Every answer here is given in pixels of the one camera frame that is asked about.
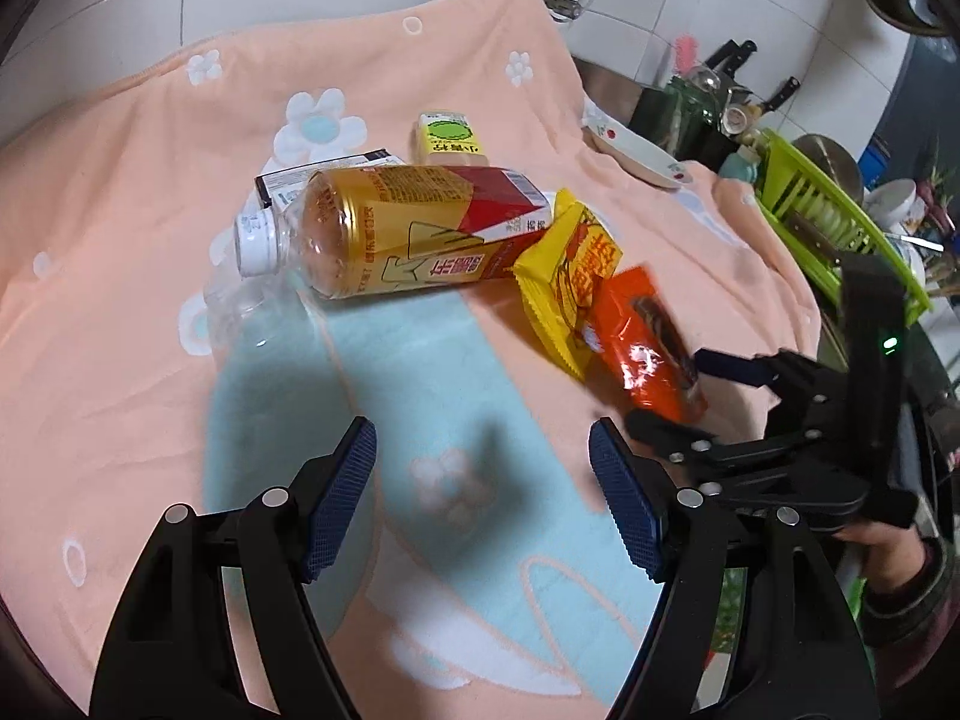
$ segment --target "bowl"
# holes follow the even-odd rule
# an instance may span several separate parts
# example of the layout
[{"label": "bowl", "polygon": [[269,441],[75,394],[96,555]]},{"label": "bowl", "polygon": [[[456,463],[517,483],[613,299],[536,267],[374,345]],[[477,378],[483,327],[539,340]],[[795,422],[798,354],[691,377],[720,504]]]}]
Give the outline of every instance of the bowl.
[{"label": "bowl", "polygon": [[863,210],[881,230],[901,224],[917,199],[917,185],[901,178],[874,189],[863,200]]}]

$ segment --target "plastic bottle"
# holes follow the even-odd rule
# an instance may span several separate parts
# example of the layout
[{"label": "plastic bottle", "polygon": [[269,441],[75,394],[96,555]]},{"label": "plastic bottle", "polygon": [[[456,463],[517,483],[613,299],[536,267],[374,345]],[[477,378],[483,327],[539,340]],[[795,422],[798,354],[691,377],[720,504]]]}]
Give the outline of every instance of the plastic bottle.
[{"label": "plastic bottle", "polygon": [[286,210],[241,214],[239,274],[295,269],[325,298],[510,274],[551,221],[546,197],[498,167],[317,172]]},{"label": "plastic bottle", "polygon": [[306,309],[288,274],[241,278],[234,249],[203,287],[210,347],[217,367],[223,370],[230,360],[264,360],[288,346],[282,338],[304,332],[298,324],[312,328]]}]

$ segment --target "blue gripper pad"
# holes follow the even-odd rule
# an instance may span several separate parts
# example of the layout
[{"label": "blue gripper pad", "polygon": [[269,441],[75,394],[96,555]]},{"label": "blue gripper pad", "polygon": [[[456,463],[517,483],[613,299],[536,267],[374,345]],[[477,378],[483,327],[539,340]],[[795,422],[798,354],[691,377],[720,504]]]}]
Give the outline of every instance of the blue gripper pad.
[{"label": "blue gripper pad", "polygon": [[365,421],[350,444],[338,446],[337,451],[342,451],[342,456],[333,479],[309,517],[309,540],[301,562],[302,580],[306,583],[317,579],[320,571],[337,559],[376,461],[376,427]]},{"label": "blue gripper pad", "polygon": [[590,428],[590,465],[620,531],[630,561],[654,576],[664,564],[661,527],[653,506],[627,467],[624,450],[601,422]]}]

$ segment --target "white plate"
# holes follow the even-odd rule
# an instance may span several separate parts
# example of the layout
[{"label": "white plate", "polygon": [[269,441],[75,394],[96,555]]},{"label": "white plate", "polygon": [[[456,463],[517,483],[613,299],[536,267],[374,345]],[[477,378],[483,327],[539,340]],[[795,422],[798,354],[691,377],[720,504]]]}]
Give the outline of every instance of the white plate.
[{"label": "white plate", "polygon": [[630,175],[661,189],[680,189],[693,183],[693,176],[684,165],[616,119],[594,119],[587,130],[597,148],[616,159]]}]

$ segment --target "white bowl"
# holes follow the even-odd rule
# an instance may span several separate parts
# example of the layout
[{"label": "white bowl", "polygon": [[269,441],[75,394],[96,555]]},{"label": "white bowl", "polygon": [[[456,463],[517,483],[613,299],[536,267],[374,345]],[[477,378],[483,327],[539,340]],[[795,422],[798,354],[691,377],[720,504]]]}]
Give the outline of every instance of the white bowl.
[{"label": "white bowl", "polygon": [[881,230],[900,224],[917,199],[917,185],[909,178],[891,181],[870,192],[863,200],[863,210]]},{"label": "white bowl", "polygon": [[594,119],[587,130],[597,148],[616,159],[630,175],[661,189],[680,189],[693,183],[684,165],[615,119]]}]

